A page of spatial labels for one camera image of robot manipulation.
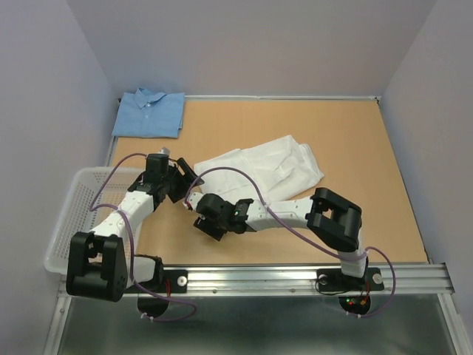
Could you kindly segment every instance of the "blue shirt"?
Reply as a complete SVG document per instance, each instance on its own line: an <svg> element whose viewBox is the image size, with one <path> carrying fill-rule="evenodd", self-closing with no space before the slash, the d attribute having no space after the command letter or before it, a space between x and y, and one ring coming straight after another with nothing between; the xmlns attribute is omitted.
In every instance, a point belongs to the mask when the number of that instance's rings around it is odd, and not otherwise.
<svg viewBox="0 0 473 355"><path fill-rule="evenodd" d="M184 93L165 94L139 87L120 102L112 135L121 137L179 137L183 128Z"/></svg>

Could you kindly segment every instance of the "gray wall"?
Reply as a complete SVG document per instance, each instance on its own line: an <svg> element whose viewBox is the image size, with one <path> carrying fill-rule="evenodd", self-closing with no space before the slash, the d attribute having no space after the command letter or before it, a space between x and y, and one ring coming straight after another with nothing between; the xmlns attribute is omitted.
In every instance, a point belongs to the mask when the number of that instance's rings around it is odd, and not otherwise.
<svg viewBox="0 0 473 355"><path fill-rule="evenodd" d="M64 0L0 3L0 352L40 354L44 253L72 177L101 165L115 96Z"/></svg>
<svg viewBox="0 0 473 355"><path fill-rule="evenodd" d="M67 0L117 95L380 95L435 0Z"/></svg>
<svg viewBox="0 0 473 355"><path fill-rule="evenodd" d="M473 337L473 1L439 0L381 99L435 262L446 262Z"/></svg>

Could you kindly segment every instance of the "crumpled white shirt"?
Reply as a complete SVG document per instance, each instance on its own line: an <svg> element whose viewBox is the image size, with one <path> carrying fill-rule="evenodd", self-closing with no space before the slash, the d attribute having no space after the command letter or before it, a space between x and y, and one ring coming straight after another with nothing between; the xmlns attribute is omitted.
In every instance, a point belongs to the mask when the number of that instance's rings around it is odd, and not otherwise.
<svg viewBox="0 0 473 355"><path fill-rule="evenodd" d="M199 175L217 166L230 166L250 175L267 203L296 196L324 177L310 147L297 143L292 135L253 148L234 149L195 164L194 171ZM259 199L251 183L237 172L217 170L203 180L203 194L214 193L231 203L243 198Z"/></svg>

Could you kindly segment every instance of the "wooden table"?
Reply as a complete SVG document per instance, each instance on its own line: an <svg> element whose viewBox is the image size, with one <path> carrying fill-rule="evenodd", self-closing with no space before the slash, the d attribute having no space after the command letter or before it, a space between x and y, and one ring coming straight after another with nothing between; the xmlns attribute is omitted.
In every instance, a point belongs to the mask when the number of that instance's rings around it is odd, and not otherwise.
<svg viewBox="0 0 473 355"><path fill-rule="evenodd" d="M187 101L178 139L119 138L113 163L133 152L166 146L189 165L235 148L284 135L308 143L326 186L363 209L363 244L382 249L393 262L427 261L414 214L374 101ZM124 166L144 168L132 158ZM300 194L308 196L314 189ZM221 242L192 226L197 215L169 199L141 229L137 252L165 264L338 263L285 229L226 234ZM303 231L313 240L317 236ZM383 262L377 254L371 261Z"/></svg>

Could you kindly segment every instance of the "purple cable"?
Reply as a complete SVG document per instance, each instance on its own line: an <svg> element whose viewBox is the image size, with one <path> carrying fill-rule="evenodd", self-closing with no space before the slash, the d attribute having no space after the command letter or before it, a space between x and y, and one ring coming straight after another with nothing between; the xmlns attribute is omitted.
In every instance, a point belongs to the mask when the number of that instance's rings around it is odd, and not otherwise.
<svg viewBox="0 0 473 355"><path fill-rule="evenodd" d="M100 205L96 205L96 206L93 206L95 204L95 202L97 201L100 193L103 191L103 189L105 188L105 185L110 181L110 178L112 177L112 175L117 171L117 168L120 166L120 164L122 164L122 162L124 162L126 159L128 158L131 158L131 157L134 157L134 156L143 156L143 157L146 157L146 154L143 154L143 153L133 153L133 154L130 154L130 155L127 155L126 157L124 157L122 160L120 160L117 165L113 168L113 170L110 172L110 175L107 177L107 179L105 179L105 181L103 182L102 184L102 187L99 188L96 196L93 198L92 200L92 203L90 204L90 207L89 207L89 211L91 212L95 212L97 211L98 209L101 209L103 207L107 207L109 209L113 209L115 210L122 218L123 218L123 222L125 223L125 228L126 228L126 231L128 233L128 236L129 236L129 239L130 239L130 279L132 280L132 282L135 284L135 286L140 289L141 291L143 292L146 292L147 294L150 294L151 296L153 297L156 297L160 300L164 300L164 301L167 301L167 302L174 302L174 303L179 303L179 304L183 304L183 305L190 305L193 309L192 311L189 313L189 314L186 314L184 316L181 316L181 317L176 317L176 318L171 318L171 319L159 319L159 318L153 318L153 317L149 317L147 315L145 315L146 318L150 319L152 322L175 322L175 321L178 321L178 320L185 320L186 318L189 318L189 317L192 317L194 314L196 314L197 312L197 305L193 302L189 302L189 301L183 301L183 300L176 300L174 298L170 298L170 297L164 297L164 296L161 296L160 294L157 294L153 291L150 291L148 290L147 288L144 288L142 285L140 285L140 283L138 283L136 280L135 280L135 276L134 276L134 267L135 267L135 240L133 238L133 230L132 230L132 227L130 226L130 222L128 220L128 217L126 216L125 212L121 211L120 209L118 209L117 206L115 205L112 205L112 204L109 204L109 203L102 203Z"/></svg>
<svg viewBox="0 0 473 355"><path fill-rule="evenodd" d="M190 206L187 200L189 198L189 195L191 194L191 190L197 185L197 181L199 181L202 178L202 176L207 175L209 172L214 172L214 171L217 171L217 170L231 170L232 172L238 172L239 174L241 174L245 178L247 178L248 181L250 181L251 185L253 185L256 193L258 194L259 200L261 201L263 206L266 208L266 210L269 212L269 214L281 226L285 227L288 231L290 231L291 233L293 233L294 235L296 235L298 238L302 239L306 243L309 243L311 246L317 248L320 251L323 251L326 254L329 254L331 257L335 257L335 258L343 260L343 261L356 261L356 260L362 259L363 257L366 257L367 256L367 254L366 254L367 250L374 250L374 251L378 252L387 261L387 263L389 265L389 268L391 269L391 272L392 272L392 290L391 290L391 294L390 294L388 300L379 309L377 309L376 311L374 311L370 314L362 315L362 316L360 316L360 318L370 318L370 317L375 316L376 314L380 314L391 303L392 298L394 297L395 290L396 290L396 273L394 271L394 266L392 265L391 260L389 260L389 258L385 255L385 253L383 253L378 248L375 248L374 246L368 246L368 247L365 248L365 252L360 257L340 257L339 255L331 252L330 250L327 250L326 248L324 248L324 247L320 246L319 244L313 242L312 240L308 239L304 235L300 234L297 230L295 230L294 228L292 228L291 226L286 224L286 222L283 221L281 218L279 218L277 216L277 214L274 213L273 210L266 204L265 199L263 198L262 193L259 190L259 188L258 188L257 184L255 183L255 181L248 174L246 174L245 172L242 172L241 170L238 170L236 168L232 168L230 166L218 166L216 168L211 168L209 170L204 171L202 174L197 176L197 178L192 182L191 186L187 190L187 193L184 197L184 203L187 206Z"/></svg>

